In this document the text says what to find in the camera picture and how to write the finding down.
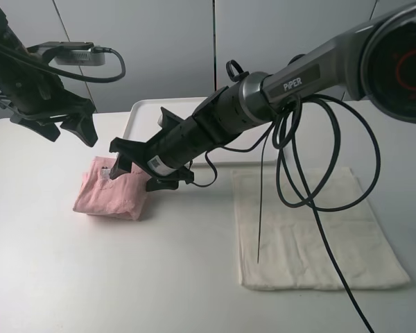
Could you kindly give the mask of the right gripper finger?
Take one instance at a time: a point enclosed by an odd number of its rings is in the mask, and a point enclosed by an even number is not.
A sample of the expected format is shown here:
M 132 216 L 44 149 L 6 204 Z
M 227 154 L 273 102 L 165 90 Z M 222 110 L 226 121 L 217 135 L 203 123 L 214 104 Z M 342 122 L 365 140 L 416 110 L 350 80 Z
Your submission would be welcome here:
M 146 183 L 146 191 L 161 191 L 161 190 L 176 190 L 179 187 L 178 181 L 169 181 L 169 180 L 158 180 L 156 178 L 151 178 Z
M 131 172 L 132 161 L 123 154 L 118 154 L 116 161 L 110 171 L 110 179 L 115 180 L 118 177 Z

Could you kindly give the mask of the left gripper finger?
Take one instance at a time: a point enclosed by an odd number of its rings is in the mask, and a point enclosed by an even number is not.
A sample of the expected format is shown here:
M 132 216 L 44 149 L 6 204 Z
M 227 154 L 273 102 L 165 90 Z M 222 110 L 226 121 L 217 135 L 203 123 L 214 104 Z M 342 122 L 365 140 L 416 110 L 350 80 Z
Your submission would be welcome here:
M 38 135 L 43 136 L 45 139 L 55 142 L 60 136 L 60 130 L 54 123 L 48 123 L 46 125 L 40 125 L 36 121 L 27 120 L 20 117 L 11 117 L 10 121 L 14 124 L 23 126 Z
M 86 146 L 94 146 L 98 141 L 98 135 L 92 118 L 72 117 L 63 121 L 61 129 L 69 131 L 80 139 Z

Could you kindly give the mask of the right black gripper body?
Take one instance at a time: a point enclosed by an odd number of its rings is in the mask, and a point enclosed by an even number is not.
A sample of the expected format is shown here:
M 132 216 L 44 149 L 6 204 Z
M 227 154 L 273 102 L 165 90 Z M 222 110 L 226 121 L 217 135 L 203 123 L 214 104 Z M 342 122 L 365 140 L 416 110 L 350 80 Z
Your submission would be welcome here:
M 208 136 L 196 127 L 177 126 L 170 132 L 159 131 L 147 142 L 115 138 L 110 152 L 123 154 L 133 164 L 158 180 L 190 184 L 194 174 L 187 163 L 208 150 Z

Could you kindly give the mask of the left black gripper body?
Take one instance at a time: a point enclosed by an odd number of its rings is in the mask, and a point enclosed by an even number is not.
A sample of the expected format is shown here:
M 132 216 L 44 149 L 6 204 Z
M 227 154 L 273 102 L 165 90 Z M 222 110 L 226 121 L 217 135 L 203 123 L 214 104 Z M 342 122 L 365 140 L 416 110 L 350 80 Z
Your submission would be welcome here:
M 61 122 L 64 127 L 93 123 L 94 104 L 65 89 L 61 80 L 49 75 L 0 75 L 0 108 L 12 112 L 10 121 L 27 127 Z

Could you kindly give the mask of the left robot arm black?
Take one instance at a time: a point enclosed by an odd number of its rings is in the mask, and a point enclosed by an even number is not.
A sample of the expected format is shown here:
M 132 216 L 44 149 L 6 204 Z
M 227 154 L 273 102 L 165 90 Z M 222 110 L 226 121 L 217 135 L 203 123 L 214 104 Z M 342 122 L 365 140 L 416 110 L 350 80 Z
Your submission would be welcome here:
M 68 91 L 45 57 L 30 53 L 8 25 L 0 8 L 0 108 L 10 121 L 54 142 L 66 130 L 86 146 L 98 140 L 94 104 Z

